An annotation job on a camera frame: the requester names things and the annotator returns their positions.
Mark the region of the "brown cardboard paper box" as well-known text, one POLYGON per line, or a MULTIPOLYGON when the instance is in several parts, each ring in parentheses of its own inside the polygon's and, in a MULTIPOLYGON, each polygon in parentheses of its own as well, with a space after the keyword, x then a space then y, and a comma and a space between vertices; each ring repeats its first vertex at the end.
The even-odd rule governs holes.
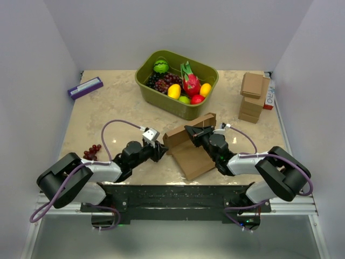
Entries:
POLYGON ((210 112, 167 131, 163 136, 164 145, 168 147, 167 155, 174 158, 187 182, 214 169, 215 164, 202 147, 195 147, 184 127, 215 126, 216 122, 216 114, 210 112))

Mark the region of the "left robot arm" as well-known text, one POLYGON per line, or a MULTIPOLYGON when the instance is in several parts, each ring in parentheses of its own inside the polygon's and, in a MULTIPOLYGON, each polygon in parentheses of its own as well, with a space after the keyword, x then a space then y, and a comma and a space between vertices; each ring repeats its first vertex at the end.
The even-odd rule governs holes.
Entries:
POLYGON ((37 185, 59 209, 71 203, 88 182, 123 182, 138 165, 149 159, 159 162, 167 151, 159 141, 153 145, 131 141, 110 162, 83 160, 76 153, 68 153, 38 177, 37 185))

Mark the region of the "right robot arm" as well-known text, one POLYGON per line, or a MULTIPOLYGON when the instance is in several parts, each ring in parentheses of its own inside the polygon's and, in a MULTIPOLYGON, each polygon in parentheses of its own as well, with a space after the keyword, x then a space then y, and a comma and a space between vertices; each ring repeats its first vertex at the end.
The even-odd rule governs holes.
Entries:
POLYGON ((279 146, 263 153, 234 153, 224 136, 226 129, 233 128, 230 124, 223 123, 219 129, 213 126, 184 128, 191 142, 203 147, 221 174, 262 177, 262 181, 251 183, 230 201, 228 211, 252 212, 275 197, 291 202, 298 195, 309 196, 313 192, 310 171, 279 146))

